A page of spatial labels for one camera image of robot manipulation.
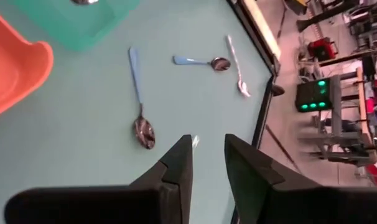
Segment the spoon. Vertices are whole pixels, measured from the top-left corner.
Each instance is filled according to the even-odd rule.
[[[99,0],[71,0],[71,1],[79,5],[88,5],[88,4],[94,4],[98,2]]]
[[[237,59],[236,52],[235,52],[234,47],[233,47],[233,41],[231,40],[230,35],[227,35],[227,40],[228,40],[228,45],[230,47],[231,54],[233,54],[234,61],[236,62],[236,66],[237,66],[237,72],[238,72],[238,82],[237,82],[237,85],[238,85],[238,89],[240,90],[240,92],[241,92],[241,94],[243,96],[250,97],[251,94],[248,91],[248,87],[246,86],[246,83],[243,81],[243,79],[241,77],[240,65],[238,64],[238,59]]]
[[[191,58],[179,56],[174,56],[173,59],[176,65],[210,65],[215,71],[225,71],[229,69],[231,65],[229,60],[222,57],[214,58],[210,62],[201,62]]]
[[[136,95],[140,105],[139,116],[133,123],[133,130],[140,145],[142,145],[146,149],[152,149],[156,144],[156,136],[150,122],[148,122],[148,120],[144,119],[143,117],[143,102],[141,99],[140,77],[137,65],[137,50],[133,47],[129,49],[129,59],[131,62]]]

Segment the orange container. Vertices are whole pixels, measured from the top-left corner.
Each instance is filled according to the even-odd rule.
[[[0,114],[40,87],[52,67],[48,43],[26,41],[0,16]]]

